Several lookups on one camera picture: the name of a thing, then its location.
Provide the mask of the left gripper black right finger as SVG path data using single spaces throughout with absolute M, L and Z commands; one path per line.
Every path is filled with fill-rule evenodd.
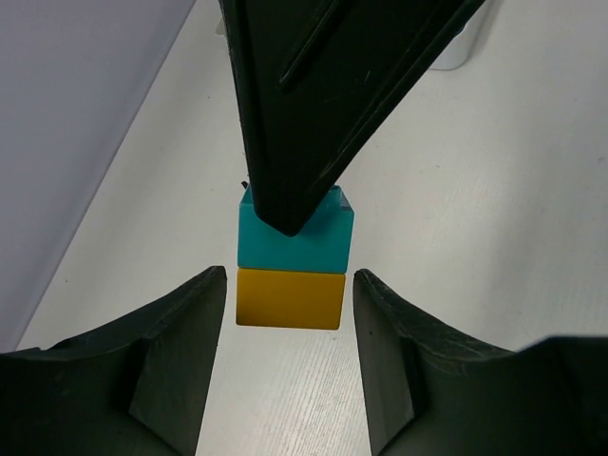
M 353 316 L 375 455 L 603 455 L 607 340 L 508 351 L 460 332 L 369 270 Z

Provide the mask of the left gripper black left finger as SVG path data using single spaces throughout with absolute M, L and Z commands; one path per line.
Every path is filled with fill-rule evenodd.
M 5 455 L 193 455 L 227 294 L 213 266 L 49 349 L 1 357 Z

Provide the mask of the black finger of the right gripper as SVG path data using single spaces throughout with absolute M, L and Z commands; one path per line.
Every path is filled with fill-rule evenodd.
M 299 233 L 479 0 L 222 0 L 257 216 Z

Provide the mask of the blue yellow lego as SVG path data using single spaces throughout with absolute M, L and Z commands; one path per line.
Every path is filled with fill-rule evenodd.
M 338 185 L 294 237 L 258 218 L 247 189 L 238 208 L 236 323 L 337 330 L 353 225 L 354 211 Z

